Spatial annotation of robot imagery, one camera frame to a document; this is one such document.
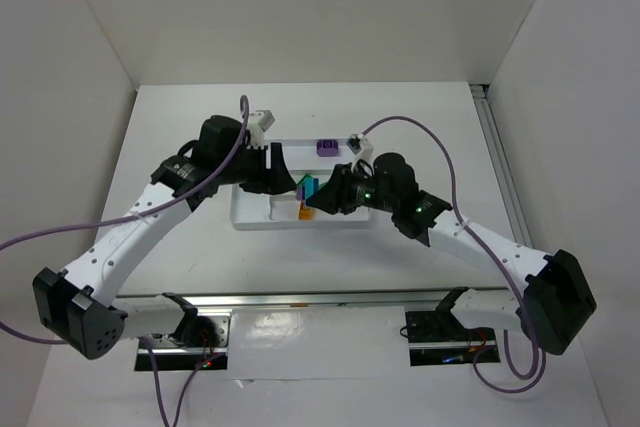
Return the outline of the yellow lego brick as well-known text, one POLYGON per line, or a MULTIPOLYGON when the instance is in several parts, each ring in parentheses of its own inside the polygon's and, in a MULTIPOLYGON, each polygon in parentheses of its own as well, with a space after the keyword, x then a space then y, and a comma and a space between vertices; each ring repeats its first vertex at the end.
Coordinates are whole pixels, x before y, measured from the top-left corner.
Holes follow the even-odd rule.
POLYGON ((312 221, 314 218, 314 209, 306 205, 305 201, 299 203, 298 219, 300 221, 312 221))

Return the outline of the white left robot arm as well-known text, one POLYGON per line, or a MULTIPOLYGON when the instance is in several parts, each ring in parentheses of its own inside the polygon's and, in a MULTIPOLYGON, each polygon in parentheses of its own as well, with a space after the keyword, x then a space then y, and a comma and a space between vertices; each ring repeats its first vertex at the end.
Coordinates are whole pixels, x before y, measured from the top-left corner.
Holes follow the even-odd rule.
POLYGON ((177 225, 224 185, 254 194, 295 190, 281 143, 266 143, 272 113, 243 121, 214 115, 197 139, 152 173, 135 202, 132 221, 111 228, 60 272, 43 269, 33 280, 41 323, 89 360, 121 339, 166 335, 179 345, 214 335, 212 322, 184 297, 162 293, 140 302, 114 301, 128 277, 177 225))

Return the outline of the white divided plastic tray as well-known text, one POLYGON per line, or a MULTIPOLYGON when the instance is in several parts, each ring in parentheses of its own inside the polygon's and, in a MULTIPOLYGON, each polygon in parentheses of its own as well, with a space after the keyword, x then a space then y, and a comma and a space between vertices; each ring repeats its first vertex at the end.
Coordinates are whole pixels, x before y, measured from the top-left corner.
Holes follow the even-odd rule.
POLYGON ((283 155, 289 172, 297 183, 295 192, 281 195, 258 195, 232 188, 230 221, 239 231, 286 229, 360 229, 373 225, 373 214, 360 207, 349 215, 329 215, 305 205, 307 188, 318 189, 329 180, 337 164, 351 162, 355 155, 344 138, 334 141, 327 155, 320 153, 317 139, 284 140, 283 155))

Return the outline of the aluminium front rail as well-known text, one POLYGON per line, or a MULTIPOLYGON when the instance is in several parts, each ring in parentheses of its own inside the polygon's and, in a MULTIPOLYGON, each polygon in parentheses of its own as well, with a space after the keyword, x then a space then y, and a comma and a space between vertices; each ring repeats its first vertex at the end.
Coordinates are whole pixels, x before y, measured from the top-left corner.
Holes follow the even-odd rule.
POLYGON ((453 288, 285 293, 173 294, 158 298, 189 303, 202 313, 240 310, 290 310, 401 306, 433 310, 453 288))

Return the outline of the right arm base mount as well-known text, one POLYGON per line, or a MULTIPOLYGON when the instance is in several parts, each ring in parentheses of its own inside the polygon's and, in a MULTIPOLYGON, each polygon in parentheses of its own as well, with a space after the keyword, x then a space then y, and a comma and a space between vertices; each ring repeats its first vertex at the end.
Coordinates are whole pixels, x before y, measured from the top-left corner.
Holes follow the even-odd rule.
POLYGON ((472 364, 477 354, 479 363, 500 362, 492 329, 466 329, 444 312, 408 311, 399 334, 408 342, 412 367, 472 364))

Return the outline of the aluminium right side rail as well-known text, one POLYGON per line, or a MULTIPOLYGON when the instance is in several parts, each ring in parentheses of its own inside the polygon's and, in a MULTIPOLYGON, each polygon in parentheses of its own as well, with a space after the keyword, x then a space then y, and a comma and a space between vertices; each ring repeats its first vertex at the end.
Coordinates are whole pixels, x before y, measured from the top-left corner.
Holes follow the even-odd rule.
POLYGON ((504 145, 498 131, 498 126, 488 100, 488 86, 484 84, 470 84, 469 88, 497 177, 499 190, 505 204, 514 239, 518 243, 530 246, 530 232, 504 150, 504 145))

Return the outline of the teal lego brick front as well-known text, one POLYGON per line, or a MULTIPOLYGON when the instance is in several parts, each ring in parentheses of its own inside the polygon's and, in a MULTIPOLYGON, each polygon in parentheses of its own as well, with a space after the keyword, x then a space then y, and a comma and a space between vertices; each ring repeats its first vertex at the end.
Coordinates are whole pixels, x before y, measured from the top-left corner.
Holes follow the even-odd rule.
POLYGON ((310 198, 311 196, 313 196, 317 192, 317 190, 319 189, 319 186, 320 186, 319 179, 317 177, 313 177, 313 179, 310 179, 307 182, 305 182, 304 186, 305 186, 306 196, 307 196, 307 198, 305 200, 305 202, 306 202, 307 199, 310 198))

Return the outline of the aluminium rail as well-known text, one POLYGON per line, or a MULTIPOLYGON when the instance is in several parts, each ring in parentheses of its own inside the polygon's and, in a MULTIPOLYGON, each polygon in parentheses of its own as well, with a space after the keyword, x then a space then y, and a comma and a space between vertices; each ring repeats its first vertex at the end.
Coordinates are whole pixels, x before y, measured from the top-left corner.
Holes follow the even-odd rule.
POLYGON ((453 288, 285 293, 173 294, 158 298, 189 303, 202 313, 240 310, 290 310, 401 306, 433 310, 453 288))
POLYGON ((484 84, 470 84, 469 88, 497 177, 499 190, 505 204, 514 239, 518 243, 530 246, 530 232, 504 150, 504 145, 498 131, 498 126, 488 100, 488 86, 484 84))

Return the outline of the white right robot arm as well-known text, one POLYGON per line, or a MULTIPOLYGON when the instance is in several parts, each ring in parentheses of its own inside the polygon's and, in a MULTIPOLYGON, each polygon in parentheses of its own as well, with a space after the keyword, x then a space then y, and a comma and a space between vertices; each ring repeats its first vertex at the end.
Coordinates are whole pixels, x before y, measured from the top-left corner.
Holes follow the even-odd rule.
POLYGON ((348 215, 360 207, 388 212, 407 238, 504 281, 505 295, 456 288, 445 297, 440 310, 467 329, 521 332, 542 351, 561 355, 596 310, 573 254, 523 246, 462 216, 420 189, 413 168, 397 153, 380 155, 371 173, 361 166, 335 166, 307 204, 330 215, 348 215))

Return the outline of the green lego brick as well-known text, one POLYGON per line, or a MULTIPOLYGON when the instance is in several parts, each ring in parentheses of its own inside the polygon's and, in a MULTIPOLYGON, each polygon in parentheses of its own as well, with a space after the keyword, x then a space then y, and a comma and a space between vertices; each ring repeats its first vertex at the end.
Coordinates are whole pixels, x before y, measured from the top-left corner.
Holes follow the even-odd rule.
POLYGON ((299 181, 298 181, 298 185, 304 185, 305 182, 307 182, 308 180, 313 179, 313 177, 309 174, 304 175, 299 181))

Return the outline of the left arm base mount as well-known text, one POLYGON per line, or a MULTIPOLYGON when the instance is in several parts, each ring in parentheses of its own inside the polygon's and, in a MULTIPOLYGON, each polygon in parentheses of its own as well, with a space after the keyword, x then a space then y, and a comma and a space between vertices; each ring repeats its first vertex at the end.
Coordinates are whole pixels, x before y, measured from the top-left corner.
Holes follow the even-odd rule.
POLYGON ((185 343, 161 334, 147 339, 159 372, 187 372, 198 365, 202 371, 227 369, 231 311, 205 309, 203 317, 206 321, 185 343))

